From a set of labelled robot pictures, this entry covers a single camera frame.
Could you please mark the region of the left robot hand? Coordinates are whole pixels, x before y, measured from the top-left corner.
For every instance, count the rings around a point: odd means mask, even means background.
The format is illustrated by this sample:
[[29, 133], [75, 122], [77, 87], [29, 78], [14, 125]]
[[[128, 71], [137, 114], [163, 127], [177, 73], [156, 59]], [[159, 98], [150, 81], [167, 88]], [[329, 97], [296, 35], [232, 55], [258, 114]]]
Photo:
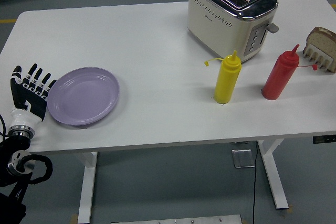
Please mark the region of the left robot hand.
[[49, 91], [56, 83], [51, 74], [42, 76], [42, 68], [35, 63], [26, 75], [21, 66], [16, 66], [10, 79], [14, 109], [12, 126], [23, 125], [33, 129], [45, 118]]

